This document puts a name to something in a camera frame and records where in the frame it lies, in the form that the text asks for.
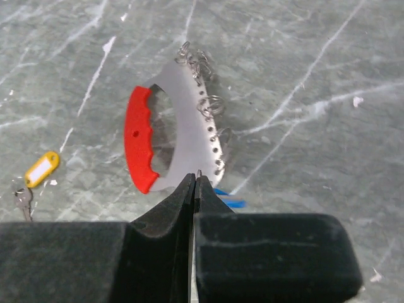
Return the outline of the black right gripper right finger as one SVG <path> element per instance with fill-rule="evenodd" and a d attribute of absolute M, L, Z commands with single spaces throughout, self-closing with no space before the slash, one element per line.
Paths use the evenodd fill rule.
<path fill-rule="evenodd" d="M 200 302 L 346 302 L 363 284 L 341 222 L 321 213 L 236 213 L 196 181 Z"/>

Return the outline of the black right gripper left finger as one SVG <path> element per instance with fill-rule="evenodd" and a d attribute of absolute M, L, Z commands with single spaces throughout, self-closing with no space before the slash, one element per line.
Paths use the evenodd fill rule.
<path fill-rule="evenodd" d="M 2 302 L 189 302 L 195 176 L 132 222 L 1 225 Z"/>

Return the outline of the metal key holder red handle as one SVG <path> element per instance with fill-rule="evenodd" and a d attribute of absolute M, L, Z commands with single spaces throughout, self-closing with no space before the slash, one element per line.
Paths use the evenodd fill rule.
<path fill-rule="evenodd" d="M 197 171 L 202 171 L 213 187 L 222 180 L 223 131 L 217 128 L 215 118 L 224 112 L 225 104 L 223 98 L 208 94 L 205 79 L 211 76 L 206 54 L 186 41 L 159 74 L 131 93 L 124 122 L 124 151 L 132 181 L 143 194 L 177 187 L 186 174 Z M 174 153 L 164 177 L 152 169 L 148 99 L 153 86 L 171 99 L 177 123 Z"/>

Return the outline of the blue key tag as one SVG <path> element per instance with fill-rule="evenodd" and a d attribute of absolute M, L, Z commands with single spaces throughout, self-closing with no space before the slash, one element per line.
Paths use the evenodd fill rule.
<path fill-rule="evenodd" d="M 230 208 L 244 208 L 246 201 L 242 198 L 226 193 L 220 189 L 214 189 L 215 194 Z"/>

